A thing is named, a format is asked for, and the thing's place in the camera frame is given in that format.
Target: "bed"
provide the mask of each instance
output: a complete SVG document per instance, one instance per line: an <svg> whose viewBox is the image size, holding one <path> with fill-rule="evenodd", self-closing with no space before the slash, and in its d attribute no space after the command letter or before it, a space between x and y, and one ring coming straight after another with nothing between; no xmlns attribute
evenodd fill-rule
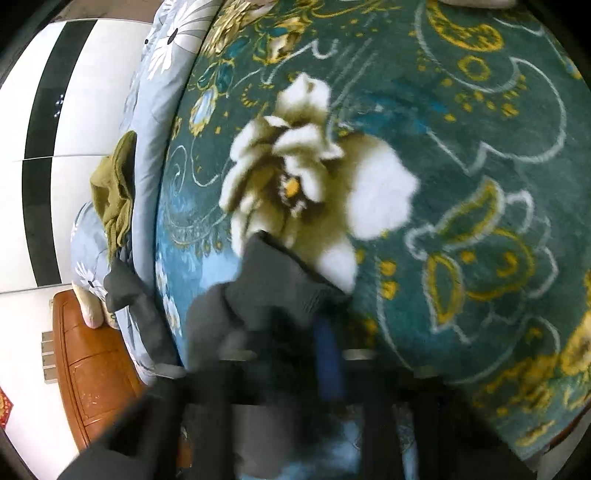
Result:
<svg viewBox="0 0 591 480"><path fill-rule="evenodd" d="M177 0L146 42L133 266L181 359L263 229L352 295L360 345L463 390L522 459L588 405L591 94L527 10Z"/></svg>

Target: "white wall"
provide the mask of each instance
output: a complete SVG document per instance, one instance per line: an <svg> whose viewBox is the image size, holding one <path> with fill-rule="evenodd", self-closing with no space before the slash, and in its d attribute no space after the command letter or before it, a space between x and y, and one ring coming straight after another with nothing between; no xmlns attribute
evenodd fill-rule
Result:
<svg viewBox="0 0 591 480"><path fill-rule="evenodd" d="M69 286L0 294L0 387L14 403L6 433L39 480L55 480L78 450L57 383L46 385L41 332L53 329L50 300Z"/></svg>

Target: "floor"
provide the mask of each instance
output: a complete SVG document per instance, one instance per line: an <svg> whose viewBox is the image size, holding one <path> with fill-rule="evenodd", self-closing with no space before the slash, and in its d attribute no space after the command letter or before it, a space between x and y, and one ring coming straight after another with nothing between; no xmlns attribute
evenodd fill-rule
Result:
<svg viewBox="0 0 591 480"><path fill-rule="evenodd" d="M162 0L73 0L54 21L122 18L152 23Z"/></svg>

